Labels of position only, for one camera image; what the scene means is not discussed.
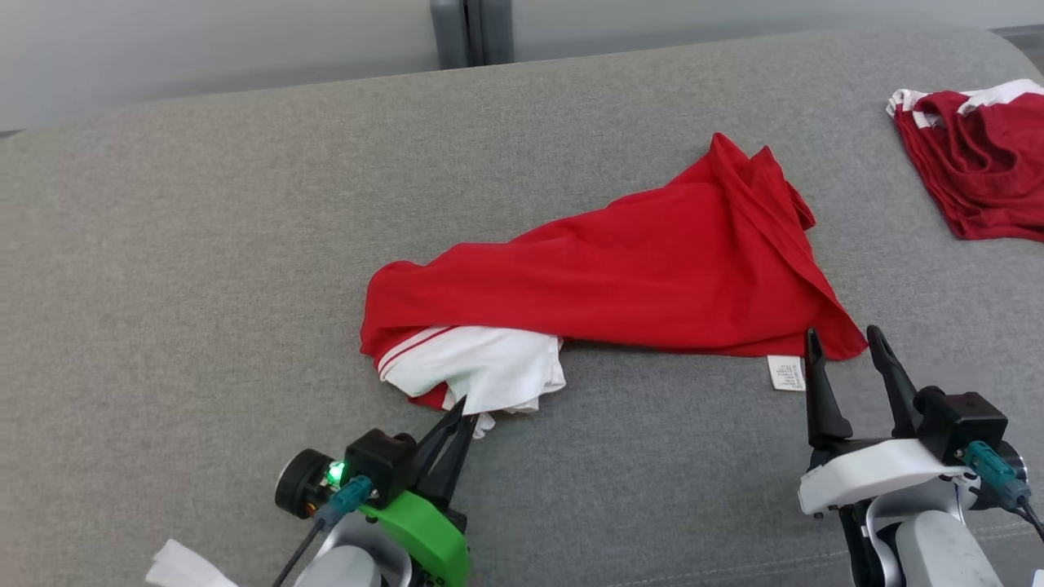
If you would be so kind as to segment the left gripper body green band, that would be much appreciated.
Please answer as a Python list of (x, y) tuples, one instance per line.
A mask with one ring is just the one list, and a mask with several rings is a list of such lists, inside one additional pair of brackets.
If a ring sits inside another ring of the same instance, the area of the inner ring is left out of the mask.
[(465, 532), (436, 504), (405, 491), (384, 508), (359, 508), (392, 542), (399, 586), (466, 586), (472, 571)]

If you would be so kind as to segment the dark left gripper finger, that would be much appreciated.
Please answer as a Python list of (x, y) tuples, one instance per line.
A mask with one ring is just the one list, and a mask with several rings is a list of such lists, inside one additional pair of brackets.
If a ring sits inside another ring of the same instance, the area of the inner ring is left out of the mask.
[(434, 466), (434, 504), (436, 508), (449, 508), (451, 504), (478, 420), (480, 420), (478, 415), (465, 416), (459, 420), (455, 435)]
[(413, 490), (416, 492), (434, 492), (434, 466), (455, 431), (458, 430), (459, 420), (466, 416), (466, 403), (467, 399), (458, 401), (454, 408), (446, 413), (436, 426), (418, 443), (414, 456)]

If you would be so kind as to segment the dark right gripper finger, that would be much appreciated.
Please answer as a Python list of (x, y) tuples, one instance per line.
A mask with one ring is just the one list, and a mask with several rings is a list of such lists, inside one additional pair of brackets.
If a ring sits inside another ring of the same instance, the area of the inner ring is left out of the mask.
[(817, 331), (807, 330), (804, 339), (806, 379), (807, 442), (814, 450), (828, 451), (853, 435), (852, 425), (843, 416), (825, 371), (828, 363)]
[(910, 376), (899, 361), (885, 338), (883, 330), (876, 324), (867, 327), (867, 339), (871, 351), (871, 360), (877, 372), (883, 377), (885, 391), (889, 402), (889, 410), (894, 427), (891, 437), (912, 439), (917, 437), (923, 416), (916, 409), (914, 398), (917, 388)]

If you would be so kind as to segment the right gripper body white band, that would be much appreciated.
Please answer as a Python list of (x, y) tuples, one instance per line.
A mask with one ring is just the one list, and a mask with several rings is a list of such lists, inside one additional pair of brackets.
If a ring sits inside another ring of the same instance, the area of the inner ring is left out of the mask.
[(973, 473), (947, 466), (917, 439), (885, 442), (833, 457), (799, 480), (798, 500), (806, 515), (858, 502), (880, 516), (943, 510), (960, 518), (973, 506)]

